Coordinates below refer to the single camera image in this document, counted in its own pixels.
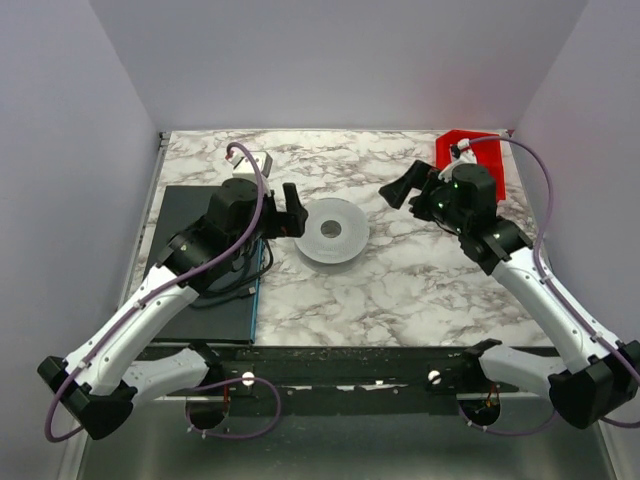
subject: gray wall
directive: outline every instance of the gray wall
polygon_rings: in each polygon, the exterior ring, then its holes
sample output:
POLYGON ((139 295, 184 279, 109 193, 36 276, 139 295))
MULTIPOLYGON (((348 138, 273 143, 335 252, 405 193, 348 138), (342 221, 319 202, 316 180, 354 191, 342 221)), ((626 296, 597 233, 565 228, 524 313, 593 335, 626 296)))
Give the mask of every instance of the gray wall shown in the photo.
POLYGON ((36 366, 116 306, 157 134, 86 0, 0 2, 0 65, 0 478, 51 479, 36 366))
MULTIPOLYGON (((640 339, 638 24, 637 0, 590 2, 516 130, 555 180, 547 246, 556 273, 624 340, 640 339)), ((542 178, 530 159, 518 161, 540 213, 542 178)), ((637 403, 624 418, 640 418, 637 403)), ((638 478, 640 433, 618 433, 638 478)))
POLYGON ((585 0, 91 0, 163 129, 513 127, 585 0))

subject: screw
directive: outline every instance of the screw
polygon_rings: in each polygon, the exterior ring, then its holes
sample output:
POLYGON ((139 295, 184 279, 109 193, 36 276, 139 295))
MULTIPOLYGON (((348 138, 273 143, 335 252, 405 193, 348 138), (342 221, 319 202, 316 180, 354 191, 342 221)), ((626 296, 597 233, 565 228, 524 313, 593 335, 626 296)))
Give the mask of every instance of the screw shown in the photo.
POLYGON ((429 380, 429 383, 431 385, 438 385, 440 382, 442 382, 442 377, 440 376, 440 372, 439 371, 431 370, 427 374, 427 380, 429 380))

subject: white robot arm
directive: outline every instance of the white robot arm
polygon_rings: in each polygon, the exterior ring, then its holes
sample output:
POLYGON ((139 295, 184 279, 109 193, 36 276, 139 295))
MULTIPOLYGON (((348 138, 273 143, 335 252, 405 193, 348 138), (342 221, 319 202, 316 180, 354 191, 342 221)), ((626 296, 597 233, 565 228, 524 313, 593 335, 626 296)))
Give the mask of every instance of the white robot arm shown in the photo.
POLYGON ((253 156, 234 143, 228 152, 233 178, 214 187, 206 214, 171 239, 140 287, 93 337, 66 358, 47 357, 38 367, 55 392, 45 427, 49 440, 65 439, 50 431, 58 401, 99 439, 118 428, 134 406, 197 387, 207 376, 224 380, 215 353, 204 345, 161 360, 136 358, 169 320, 226 274, 234 259, 255 242, 304 233, 307 211, 294 184, 283 185, 286 212, 276 209, 267 183, 271 157, 253 156), (231 155, 232 148, 242 153, 231 155), (255 228, 247 234, 252 222, 255 228), (233 245, 238 247, 229 255, 233 245))
POLYGON ((623 344, 580 305, 524 232, 497 215, 496 182, 488 170, 457 146, 452 153, 452 168, 416 161, 379 193, 399 208, 412 189, 420 190, 409 201, 413 216, 456 235, 465 255, 518 299, 560 355, 539 357, 487 340, 466 352, 471 368, 549 399, 568 423, 587 428, 634 397, 631 370, 640 365, 640 344, 623 344))

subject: white marble surface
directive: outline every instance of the white marble surface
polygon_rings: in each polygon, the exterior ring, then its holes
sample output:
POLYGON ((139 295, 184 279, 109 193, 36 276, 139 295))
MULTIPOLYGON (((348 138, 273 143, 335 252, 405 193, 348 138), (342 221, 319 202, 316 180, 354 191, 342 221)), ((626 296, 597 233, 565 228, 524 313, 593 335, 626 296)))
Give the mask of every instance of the white marble surface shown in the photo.
MULTIPOLYGON (((275 266, 264 277, 258 309, 261 345, 472 345, 493 337, 509 345, 549 345, 529 315, 460 251, 456 238, 389 208, 377 191, 415 159, 432 163, 442 132, 205 131, 174 132, 140 249, 140 282, 164 189, 207 185, 229 176, 225 147, 239 141, 267 150, 282 206, 283 182, 302 202, 339 197, 369 218, 366 259, 342 275, 305 267, 291 239, 273 242, 275 266)), ((527 233, 533 222, 510 155, 503 146, 508 199, 500 213, 527 233)))

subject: purple cable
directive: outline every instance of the purple cable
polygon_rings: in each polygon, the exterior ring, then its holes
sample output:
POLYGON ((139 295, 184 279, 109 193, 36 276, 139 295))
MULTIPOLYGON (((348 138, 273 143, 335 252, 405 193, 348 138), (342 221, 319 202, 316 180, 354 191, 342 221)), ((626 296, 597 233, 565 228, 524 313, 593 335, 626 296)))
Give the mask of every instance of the purple cable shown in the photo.
MULTIPOLYGON (((238 143, 238 142, 231 142, 229 145, 227 145, 227 154, 230 155, 231 154, 231 150, 237 148, 238 150, 240 150, 242 153, 244 153, 245 157, 247 157, 247 160, 249 160, 249 163, 251 164, 251 166, 253 167, 253 172, 256 175, 256 183, 257 183, 257 187, 258 187, 258 200, 256 202, 256 209, 253 213, 253 217, 251 218, 251 222, 249 222, 249 225, 247 226, 247 229, 245 230, 245 232, 240 236, 240 238, 238 238, 238 240, 231 245, 227 250, 225 250, 223 253, 221 253, 220 255, 218 255, 216 258, 214 258, 213 260, 200 265, 197 268, 194 268, 193 270, 189 270, 186 273, 183 273, 182 275, 174 278, 173 280, 168 281, 167 283, 160 285, 158 288, 152 290, 151 292, 149 292, 146 296, 144 296, 143 298, 140 299, 139 303, 141 305, 146 305, 147 303, 149 303, 150 300, 154 299, 156 296, 158 296, 159 294, 161 294, 162 292, 164 292, 165 290, 173 287, 174 285, 177 285, 179 283, 182 283, 186 280, 189 280, 190 278, 194 277, 195 275, 198 275, 202 272, 204 272, 205 270, 209 270, 210 268, 215 267, 216 265, 218 265, 220 262, 226 260, 227 258, 229 258, 231 255, 233 255, 236 250, 238 250, 251 236, 251 234, 253 233, 253 231, 255 230, 256 226, 258 225, 258 221, 260 220, 260 214, 262 212, 262 204, 264 201, 264 182, 262 182, 262 178, 261 178, 261 171, 260 171, 260 167, 258 166, 258 163, 256 162, 256 160, 253 158, 253 155, 251 155, 251 152, 249 152, 249 150, 247 150, 247 148, 238 143)), ((113 337, 113 335, 115 335, 115 333, 120 330, 120 328, 122 328, 122 326, 138 311, 138 309, 136 307, 131 307, 129 310, 127 310, 125 312, 124 315, 122 315, 122 317, 116 322, 114 323, 111 328, 107 331, 107 333, 104 334, 104 336, 98 340, 96 342, 96 344, 94 345, 94 347, 89 351, 89 353, 87 353, 87 355, 82 359, 82 362, 86 365, 89 365, 89 362, 91 361, 91 359, 93 357, 96 356, 96 353, 98 353, 98 351, 111 339, 111 337, 113 337)), ((44 423, 44 436, 47 438, 47 440, 49 440, 52 443, 57 443, 57 442, 63 442, 65 440, 68 440, 69 438, 73 437, 75 434, 79 433, 82 431, 82 427, 78 427, 74 430, 72 430, 71 432, 68 432, 62 436, 56 437, 53 432, 52 432, 52 424, 53 424, 53 416, 56 412, 56 407, 58 406, 58 403, 60 403, 60 400, 62 399, 62 395, 64 394, 64 392, 66 391, 67 387, 69 385, 71 385, 71 383, 76 379, 76 377, 80 374, 80 372, 82 371, 81 367, 78 367, 76 369, 74 369, 68 376, 67 378, 64 380, 64 382, 62 382, 62 385, 60 385, 60 388, 58 388, 58 390, 56 391, 55 395, 53 396, 53 400, 51 401, 51 405, 49 406, 49 410, 47 411, 47 416, 45 418, 45 423, 44 423)))
MULTIPOLYGON (((544 270, 542 268, 542 257, 540 255, 540 250, 542 248, 542 241, 544 239, 544 234, 547 230, 547 227, 549 226, 549 221, 551 220, 551 213, 553 212, 553 204, 554 204, 554 191, 553 191, 553 182, 551 181, 551 174, 547 166, 544 164, 544 162, 536 152, 534 152, 531 148, 527 147, 523 143, 520 143, 517 140, 513 140, 512 138, 503 138, 503 137, 495 137, 495 136, 480 137, 480 138, 470 140, 469 145, 471 146, 474 143, 489 142, 489 141, 496 141, 496 140, 512 143, 529 152, 529 154, 536 160, 536 162, 538 162, 538 165, 540 165, 540 168, 542 169, 542 173, 544 174, 544 178, 547 181, 547 188, 549 191, 547 211, 545 213, 544 218, 542 219, 542 222, 540 223, 540 227, 538 229, 538 235, 536 236, 536 240, 533 244, 533 261, 536 265, 536 268, 538 269, 538 272, 542 273, 544 270)), ((584 328, 589 333, 589 335, 595 338, 596 341, 600 343, 600 345, 602 345, 607 351, 609 351, 615 357, 615 359, 618 360, 627 369, 627 371, 629 372, 631 377, 634 379, 634 381, 638 383, 638 385, 640 385, 640 374, 637 372, 634 366, 631 365, 631 363, 626 358, 624 358, 624 356, 618 351, 617 348, 611 345, 604 338, 597 335, 598 332, 596 331, 596 329, 594 329, 591 326, 589 321, 586 318, 584 318, 580 314, 580 312, 578 312, 578 310, 576 310, 576 308, 571 304, 571 302, 562 294, 562 292, 555 285, 554 280, 551 278, 545 280, 545 285, 549 287, 549 290, 551 290, 551 292, 562 304, 562 306, 565 307, 569 311, 569 313, 571 313, 571 315, 582 326, 582 328, 584 328)), ((627 423, 627 422, 620 422, 618 420, 611 420, 609 418, 603 418, 602 421, 620 428, 640 428, 640 421, 627 423)))
POLYGON ((278 389, 273 385, 273 383, 269 382, 268 380, 265 380, 264 378, 258 378, 258 377, 253 377, 251 379, 230 378, 229 380, 224 380, 222 382, 211 383, 209 385, 203 385, 201 387, 192 388, 191 391, 202 392, 204 390, 220 388, 226 385, 233 385, 234 383, 240 383, 240 382, 250 381, 250 380, 254 382, 262 383, 263 385, 266 385, 267 387, 269 387, 269 389, 273 393, 273 396, 276 399, 276 412, 274 413, 271 421, 265 427, 261 428, 260 430, 256 430, 255 432, 246 433, 246 434, 225 434, 225 433, 209 432, 208 430, 201 430, 193 425, 193 422, 191 421, 191 412, 187 407, 186 417, 187 417, 187 421, 189 422, 189 429, 194 430, 207 437, 224 438, 226 440, 251 440, 252 438, 258 438, 264 435, 265 433, 271 431, 273 427, 276 426, 276 423, 278 423, 278 420, 280 419, 280 413, 282 412, 282 401, 280 399, 280 394, 278 393, 278 389))
POLYGON ((467 426, 471 428, 475 428, 476 430, 480 430, 483 433, 498 435, 499 437, 526 437, 528 435, 535 435, 536 433, 543 432, 544 430, 549 428, 551 425, 554 424, 554 422, 559 417, 558 412, 554 410, 551 416, 544 423, 538 425, 537 427, 532 428, 531 430, 523 430, 521 432, 510 432, 506 430, 495 430, 490 427, 483 427, 482 425, 473 423, 471 420, 469 420, 469 417, 467 417, 467 415, 464 413, 464 411, 462 410, 462 407, 458 407, 458 413, 465 420, 465 422, 467 423, 467 426))

